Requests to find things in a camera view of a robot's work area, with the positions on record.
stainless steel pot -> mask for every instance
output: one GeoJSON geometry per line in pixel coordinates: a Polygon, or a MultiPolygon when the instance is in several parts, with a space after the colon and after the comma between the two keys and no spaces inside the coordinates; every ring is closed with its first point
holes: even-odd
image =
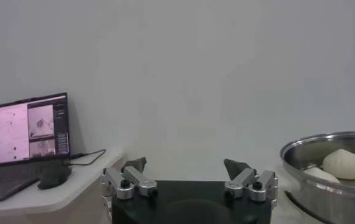
{"type": "Polygon", "coordinates": [[[299,183],[290,198],[306,212],[326,223],[355,224],[355,180],[341,184],[305,174],[303,170],[322,165],[326,155],[337,149],[355,153],[355,131],[310,136],[281,149],[285,170],[299,183]]]}

laptop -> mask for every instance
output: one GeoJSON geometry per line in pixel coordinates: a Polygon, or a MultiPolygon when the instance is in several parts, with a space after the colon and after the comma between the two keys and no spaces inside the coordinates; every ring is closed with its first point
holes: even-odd
{"type": "Polygon", "coordinates": [[[38,180],[38,171],[70,157],[67,93],[0,105],[0,200],[38,180]]]}

cable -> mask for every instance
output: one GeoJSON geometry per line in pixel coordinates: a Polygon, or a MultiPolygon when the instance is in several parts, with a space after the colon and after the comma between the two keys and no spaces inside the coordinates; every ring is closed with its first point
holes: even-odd
{"type": "Polygon", "coordinates": [[[79,153],[79,154],[71,156],[71,159],[74,159],[74,158],[80,158],[83,156],[92,155],[92,154],[99,153],[99,152],[101,152],[100,155],[98,155],[96,158],[94,158],[90,163],[69,163],[68,166],[88,166],[88,165],[91,165],[93,162],[95,162],[98,158],[100,158],[100,156],[102,156],[106,152],[105,149],[98,150],[95,152],[90,152],[90,153],[79,153]]]}

white wall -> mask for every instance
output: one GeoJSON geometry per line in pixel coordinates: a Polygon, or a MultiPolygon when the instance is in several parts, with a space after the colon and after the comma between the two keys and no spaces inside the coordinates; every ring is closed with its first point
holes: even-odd
{"type": "Polygon", "coordinates": [[[355,130],[355,0],[0,1],[0,103],[67,91],[76,151],[224,180],[355,130]]]}

steamed bun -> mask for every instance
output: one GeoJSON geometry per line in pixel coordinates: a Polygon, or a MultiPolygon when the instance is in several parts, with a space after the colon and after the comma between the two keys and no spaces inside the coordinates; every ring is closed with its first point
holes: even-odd
{"type": "Polygon", "coordinates": [[[340,181],[333,175],[331,175],[330,173],[326,173],[325,171],[318,169],[316,167],[307,169],[304,171],[306,174],[310,174],[312,176],[321,178],[321,179],[325,179],[331,182],[335,182],[335,183],[340,183],[340,181]]]}
{"type": "Polygon", "coordinates": [[[325,157],[322,168],[337,178],[354,180],[355,154],[344,149],[338,149],[325,157]]]}

